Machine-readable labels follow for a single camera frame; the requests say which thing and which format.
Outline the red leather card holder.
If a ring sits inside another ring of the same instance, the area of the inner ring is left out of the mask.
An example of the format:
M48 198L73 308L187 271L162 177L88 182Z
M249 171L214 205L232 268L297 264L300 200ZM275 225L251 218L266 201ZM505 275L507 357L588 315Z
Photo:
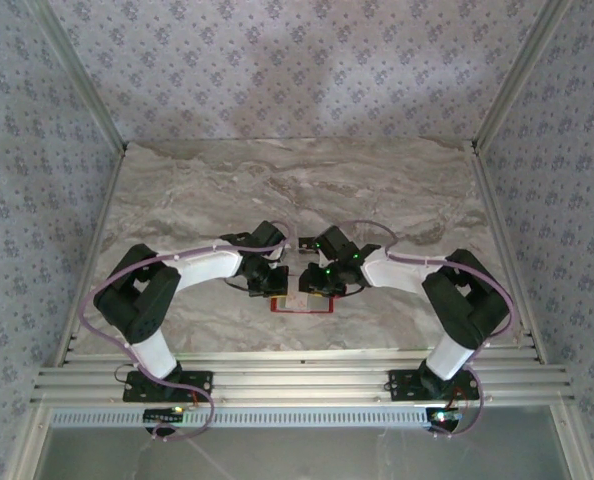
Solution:
M272 313L288 314L329 314L334 312L334 300L332 298L309 295L309 310L304 312L291 312L283 309L285 297L273 297L270 301Z

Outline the left small circuit board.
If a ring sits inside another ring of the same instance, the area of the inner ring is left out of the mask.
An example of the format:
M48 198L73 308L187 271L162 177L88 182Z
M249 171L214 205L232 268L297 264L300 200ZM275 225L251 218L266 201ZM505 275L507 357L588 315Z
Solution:
M184 418L184 410L181 407L151 408L146 409L142 414L144 423L180 423Z

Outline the small circuit board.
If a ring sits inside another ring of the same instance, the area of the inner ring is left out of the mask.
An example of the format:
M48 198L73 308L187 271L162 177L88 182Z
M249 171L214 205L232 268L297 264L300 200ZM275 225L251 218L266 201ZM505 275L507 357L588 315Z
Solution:
M151 408L146 409L142 414L144 423L180 423L184 418L184 410L181 407Z
M426 414L432 426L448 429L454 429L463 418L463 414L457 408L429 407L426 409Z

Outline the right small circuit board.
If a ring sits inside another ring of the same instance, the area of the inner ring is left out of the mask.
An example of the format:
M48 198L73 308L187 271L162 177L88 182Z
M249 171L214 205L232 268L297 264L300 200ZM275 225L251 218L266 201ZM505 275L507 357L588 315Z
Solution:
M448 429L454 429L463 418L463 414L457 408L429 407L426 409L426 414L432 426Z

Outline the grey metal sheet panel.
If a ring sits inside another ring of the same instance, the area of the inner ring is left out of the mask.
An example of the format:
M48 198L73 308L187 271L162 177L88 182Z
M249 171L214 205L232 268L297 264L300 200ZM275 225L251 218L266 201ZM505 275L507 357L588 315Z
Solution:
M56 429L35 480L572 480L557 446L375 429Z

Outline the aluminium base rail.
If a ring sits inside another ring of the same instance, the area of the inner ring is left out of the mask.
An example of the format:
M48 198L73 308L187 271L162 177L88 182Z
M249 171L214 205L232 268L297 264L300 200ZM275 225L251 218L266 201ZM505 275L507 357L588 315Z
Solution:
M180 362L188 370L213 372L213 397L226 407L365 406L388 402L388 371L415 368L425 355L396 349L222 352L183 354ZM122 362L114 354L69 354L63 366L41 369L31 400L51 406L119 404L122 386L114 375ZM492 407L574 399L566 369L541 363L531 347L486 349L472 368Z

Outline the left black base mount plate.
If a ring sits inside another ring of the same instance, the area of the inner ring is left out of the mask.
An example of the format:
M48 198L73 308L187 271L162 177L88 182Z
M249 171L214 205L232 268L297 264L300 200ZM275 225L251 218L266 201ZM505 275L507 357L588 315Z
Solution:
M212 393L213 373L211 371L178 370L164 378L169 383L190 385ZM140 371L131 371L125 380L122 400L126 403L188 403L197 400L207 403L208 400L186 389L171 388L153 382Z

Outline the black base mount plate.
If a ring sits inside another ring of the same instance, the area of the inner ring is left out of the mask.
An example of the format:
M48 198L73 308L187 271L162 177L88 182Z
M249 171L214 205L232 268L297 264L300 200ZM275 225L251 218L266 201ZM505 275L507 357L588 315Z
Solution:
M466 370L459 370L449 380L442 380L430 371L390 370L384 389L392 401L480 399L478 383L474 375Z
M212 393L213 373L211 371L178 370L164 378L169 383L190 385ZM188 403L197 400L207 403L208 400L186 389L171 388L153 382L140 371L131 371L125 380L122 400L126 403Z

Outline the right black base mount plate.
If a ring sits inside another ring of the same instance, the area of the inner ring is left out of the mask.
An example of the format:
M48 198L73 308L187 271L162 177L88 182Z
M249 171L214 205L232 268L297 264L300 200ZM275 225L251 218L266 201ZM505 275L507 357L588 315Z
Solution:
M480 399L478 383L474 375L466 370L459 370L449 380L442 380L430 371L390 370L384 389L392 401Z

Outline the aluminium side rail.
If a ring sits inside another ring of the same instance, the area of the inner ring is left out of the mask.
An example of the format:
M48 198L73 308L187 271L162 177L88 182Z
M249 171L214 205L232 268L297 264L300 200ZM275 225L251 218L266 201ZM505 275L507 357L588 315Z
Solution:
M67 314L64 328L59 338L59 343L48 363L49 367L61 367L65 363L66 356L69 351L71 341L77 336L80 329L78 320L78 311L82 306L85 296L90 292L90 287L95 272L95 265L102 243L103 232L108 217L111 201L117 185L119 173L125 158L125 150L121 151L118 160L113 167L112 173L109 177L109 184L103 197L103 203L95 224L94 234L92 236L91 244L88 248L83 271L77 285L77 290L73 297L71 308Z
M517 317L514 324L521 325L521 330L532 336L538 360L542 364L547 364L549 359L545 344L539 331L539 325L536 321L535 314L530 305L528 292L521 276L515 250L506 226L501 204L494 189L492 178L487 171L486 162L479 153L477 143L475 141L470 141L467 142L466 145L472 150L473 169L476 182L486 209L492 235L500 256L501 265L508 282L509 293L514 301Z

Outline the aluminium corner post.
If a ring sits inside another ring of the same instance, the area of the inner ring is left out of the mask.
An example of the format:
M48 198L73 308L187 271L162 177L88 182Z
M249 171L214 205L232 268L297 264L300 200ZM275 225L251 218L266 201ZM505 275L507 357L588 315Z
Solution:
M514 102L572 3L573 0L545 0L473 138L473 148L478 155L483 155L490 148Z
M125 151L126 143L118 132L111 114L98 94L70 38L48 0L24 0L46 41L54 50L79 98L95 120L107 143L117 152Z

